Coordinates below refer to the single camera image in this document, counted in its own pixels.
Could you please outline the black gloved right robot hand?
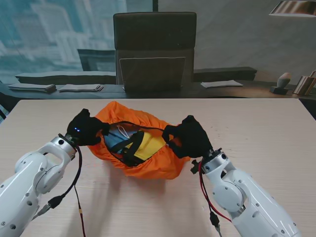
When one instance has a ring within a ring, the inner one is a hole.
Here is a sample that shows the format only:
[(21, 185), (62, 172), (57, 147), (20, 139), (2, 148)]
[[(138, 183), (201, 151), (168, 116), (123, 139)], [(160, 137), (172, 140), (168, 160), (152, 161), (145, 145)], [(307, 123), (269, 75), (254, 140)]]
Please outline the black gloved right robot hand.
[(178, 158), (198, 158), (213, 151), (207, 133), (192, 115), (177, 126), (167, 125), (162, 138)]

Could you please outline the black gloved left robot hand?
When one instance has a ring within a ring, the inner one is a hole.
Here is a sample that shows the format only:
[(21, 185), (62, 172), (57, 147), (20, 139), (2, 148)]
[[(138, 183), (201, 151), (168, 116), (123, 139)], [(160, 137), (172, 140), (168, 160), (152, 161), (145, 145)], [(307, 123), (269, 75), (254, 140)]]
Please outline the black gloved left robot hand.
[(82, 109), (69, 123), (66, 137), (78, 146), (94, 146), (101, 142), (102, 135), (108, 135), (110, 125), (91, 117), (88, 109)]

